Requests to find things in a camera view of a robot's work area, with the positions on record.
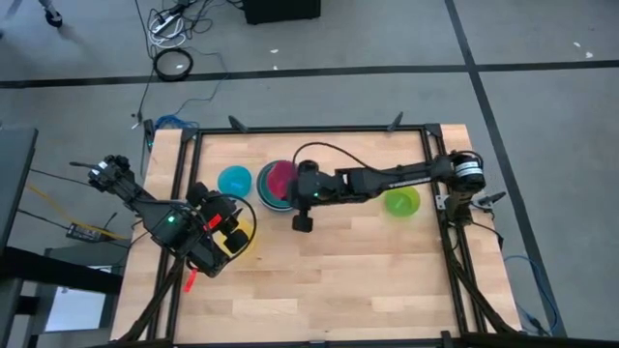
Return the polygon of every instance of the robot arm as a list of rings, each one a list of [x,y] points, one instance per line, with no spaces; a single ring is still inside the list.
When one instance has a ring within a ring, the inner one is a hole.
[[[453,152],[429,162],[399,165],[389,169],[372,167],[336,169],[334,175],[319,170],[318,163],[304,160],[299,163],[298,179],[288,184],[287,201],[299,210],[292,228],[310,232],[311,207],[363,203],[388,189],[437,181],[444,183],[451,193],[445,200],[447,219],[466,225],[471,222],[469,203],[473,195],[486,186],[483,163],[469,152]]]
[[[143,219],[151,239],[176,258],[188,259],[207,276],[216,276],[231,257],[213,241],[221,231],[230,253],[237,253],[249,243],[247,235],[236,229],[239,212],[235,203],[201,183],[188,193],[189,203],[157,200],[135,182],[129,161],[108,156],[98,165],[74,163],[90,168],[89,184],[101,192],[121,198],[127,208]]]

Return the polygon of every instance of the red object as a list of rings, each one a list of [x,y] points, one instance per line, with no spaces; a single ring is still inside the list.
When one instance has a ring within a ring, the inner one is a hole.
[[[187,283],[185,284],[184,292],[190,292],[192,290],[193,282],[195,281],[195,277],[197,276],[197,269],[193,269],[190,277],[187,279]]]
[[[221,215],[217,214],[213,218],[211,218],[211,220],[209,221],[209,227],[213,228],[217,226],[220,222],[221,222]]]
[[[267,188],[279,199],[288,191],[288,182],[297,178],[297,169],[289,160],[278,160],[267,174]]]

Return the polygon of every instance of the wooden tabletop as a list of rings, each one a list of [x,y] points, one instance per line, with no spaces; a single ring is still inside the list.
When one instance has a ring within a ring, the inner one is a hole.
[[[465,126],[442,129],[448,151],[471,149]],[[414,131],[212,135],[202,141],[197,181],[216,189],[221,171],[237,164],[255,179],[266,163],[291,159],[309,141],[338,145],[378,168],[425,159]],[[144,187],[159,199],[170,196],[179,146],[179,130],[157,132]],[[181,192],[187,190],[192,151],[190,142]],[[324,147],[305,149],[298,161],[303,159],[316,160],[327,173],[358,166]],[[294,213],[266,209],[252,188],[248,200],[258,215],[254,244],[216,278],[199,275],[191,292],[181,294],[175,343],[434,338],[444,330],[457,336],[430,187],[415,189],[422,203],[413,217],[390,217],[379,197],[314,208],[313,232],[305,234],[291,229]],[[479,211],[473,218],[493,226]],[[496,237],[474,225],[465,231],[480,290],[519,328]],[[136,228],[133,237],[143,232]],[[122,335],[150,300],[159,255],[150,239],[131,248],[112,338]],[[466,295],[464,302],[474,328]],[[167,308],[165,302],[161,334]]]

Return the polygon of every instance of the teal bowl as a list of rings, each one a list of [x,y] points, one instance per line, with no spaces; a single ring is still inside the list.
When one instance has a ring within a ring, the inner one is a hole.
[[[245,198],[251,190],[251,173],[241,165],[227,167],[217,179],[217,185],[222,193]]]

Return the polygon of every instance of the yellow cable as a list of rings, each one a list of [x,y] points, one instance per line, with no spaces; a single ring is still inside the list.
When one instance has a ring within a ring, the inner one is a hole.
[[[26,185],[27,188],[29,188],[30,190],[32,190],[33,192],[37,193],[42,199],[46,200],[47,203],[49,203],[49,205],[56,211],[58,212],[58,214],[60,214],[60,216],[68,221],[70,221],[71,223],[74,223],[75,225],[82,227],[82,228],[86,228],[89,230],[93,230],[93,231],[97,231],[97,232],[101,232],[102,234],[105,234],[106,236],[113,238],[115,240],[124,240],[126,238],[119,236],[115,233],[106,231],[102,228],[99,227],[95,227],[95,226],[91,226],[89,224],[86,223],[82,223],[77,221],[76,219],[70,217],[67,212],[58,204],[56,203],[53,199],[51,199],[50,196],[48,196],[47,194],[45,194],[44,192],[42,192],[41,190],[39,190],[38,188],[33,187],[30,184]]]

